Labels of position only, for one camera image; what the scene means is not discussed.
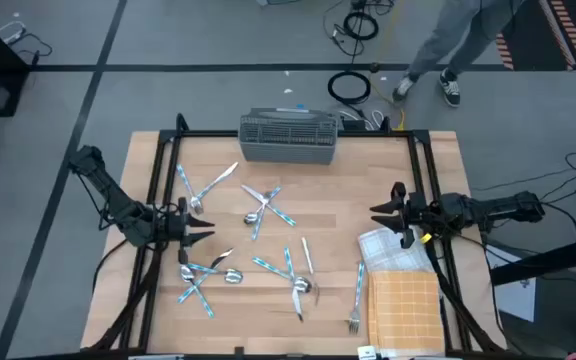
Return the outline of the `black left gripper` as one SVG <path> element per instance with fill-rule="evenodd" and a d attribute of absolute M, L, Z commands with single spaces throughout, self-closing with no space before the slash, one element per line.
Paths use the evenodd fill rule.
<path fill-rule="evenodd" d="M 187 234 L 187 225 L 189 227 L 214 227 L 214 224 L 197 219 L 191 214 L 188 214 L 187 200 L 185 197 L 180 197 L 176 204 L 169 203 L 166 205 L 164 217 L 167 236 L 171 240 L 178 241 L 181 246 L 185 246 L 187 243 L 188 247 L 192 247 L 198 241 L 214 234 L 214 231 Z"/>

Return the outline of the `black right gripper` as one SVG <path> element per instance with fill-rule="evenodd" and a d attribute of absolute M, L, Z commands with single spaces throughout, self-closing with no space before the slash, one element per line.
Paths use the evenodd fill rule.
<path fill-rule="evenodd" d="M 422 219 L 422 212 L 427 207 L 424 192 L 408 193 L 405 184 L 395 182 L 391 190 L 391 200 L 384 204 L 370 207 L 376 213 L 394 213 L 396 215 L 374 215 L 371 219 L 395 233 L 401 233 L 411 224 L 418 224 Z"/>

